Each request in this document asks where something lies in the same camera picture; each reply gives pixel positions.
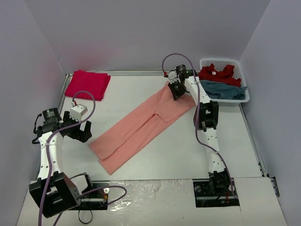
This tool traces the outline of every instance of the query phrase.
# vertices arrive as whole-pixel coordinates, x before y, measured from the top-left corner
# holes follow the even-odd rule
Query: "gray wall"
[[[270,0],[25,0],[65,73],[239,59]],[[167,68],[183,63],[171,58]]]
[[[57,106],[63,84],[51,46],[23,0],[0,1],[0,77],[0,224],[12,226],[38,172],[34,120]]]
[[[272,0],[240,62],[250,91],[244,105],[288,225],[301,214],[301,1]]]

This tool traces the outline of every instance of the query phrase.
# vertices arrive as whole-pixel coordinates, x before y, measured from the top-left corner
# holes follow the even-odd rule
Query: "red cloth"
[[[211,64],[209,67],[203,67],[198,73],[198,77],[200,80],[223,82],[227,85],[240,87],[241,79],[233,78],[233,70],[233,65],[227,65],[222,72],[218,72],[214,69],[214,64]]]
[[[90,92],[95,100],[102,100],[104,92],[108,87],[111,76],[104,73],[92,73],[85,71],[76,71],[72,80],[65,91],[65,96],[73,97],[78,91],[85,90]],[[76,98],[91,100],[89,94],[80,93]]]

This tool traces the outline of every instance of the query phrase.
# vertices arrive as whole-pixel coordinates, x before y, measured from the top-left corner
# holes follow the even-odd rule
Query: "clothing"
[[[201,80],[202,87],[212,99],[244,100],[247,87],[229,86],[222,82]]]
[[[104,73],[92,73],[85,71],[76,71],[72,80],[65,91],[65,96],[73,97],[75,93],[81,90],[90,92],[95,100],[102,100],[108,87],[111,77]],[[87,93],[80,93],[76,98],[91,100]]]
[[[227,85],[240,87],[241,79],[233,78],[234,68],[233,65],[227,65],[223,71],[218,72],[214,69],[214,64],[211,64],[209,67],[203,67],[198,73],[198,77],[200,80],[223,82]]]
[[[90,144],[109,174],[195,106],[183,95],[174,101],[168,83]]]

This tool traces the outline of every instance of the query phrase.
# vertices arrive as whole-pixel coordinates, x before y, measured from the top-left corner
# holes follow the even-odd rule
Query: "white table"
[[[88,144],[121,120],[166,82],[163,76],[112,76],[105,97],[91,117],[92,138],[81,143],[65,138],[63,169],[68,176],[87,172],[93,180],[151,180],[208,178],[204,147],[195,138],[195,107],[167,128],[111,176]],[[71,98],[63,112],[71,107]],[[78,100],[92,110],[92,101]],[[217,127],[221,155],[234,178],[261,177],[257,159],[238,105],[220,106]]]
[[[218,138],[231,176],[234,177],[240,207],[196,208],[193,178],[208,178],[205,150],[194,137],[191,109],[113,175],[99,164],[88,144],[131,110],[163,87],[162,76],[114,76],[105,98],[97,102],[91,117],[93,137],[87,143],[65,138],[63,166],[68,176],[87,172],[93,180],[109,180],[110,185],[123,185],[128,194],[109,206],[107,211],[93,211],[91,226],[286,226],[281,208],[269,178],[261,177],[254,150],[238,105],[220,106]],[[63,112],[69,110],[66,98]],[[78,100],[90,110],[92,102]],[[121,195],[111,189],[109,199]],[[24,201],[18,226],[36,225],[38,207],[29,192]],[[59,225],[82,225],[77,211],[67,211]],[[82,218],[89,218],[88,211]],[[55,217],[43,218],[51,226]]]

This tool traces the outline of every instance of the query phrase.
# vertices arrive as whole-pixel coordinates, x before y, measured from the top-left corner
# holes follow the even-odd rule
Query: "white plastic basket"
[[[204,66],[210,66],[210,64],[214,64],[214,68],[217,71],[222,71],[226,65],[233,65],[233,66],[235,66],[233,77],[235,79],[239,79],[239,78],[241,79],[241,86],[247,86],[243,70],[240,66],[240,63],[237,60],[222,59],[222,58],[204,58],[204,59],[200,60],[199,64],[200,64],[200,69],[202,69],[202,67],[204,67]],[[246,97],[244,100],[226,100],[226,99],[224,99],[224,100],[223,99],[214,99],[214,100],[217,102],[223,102],[223,103],[239,104],[239,103],[248,102],[250,100],[248,89],[245,90],[245,95],[246,95]]]

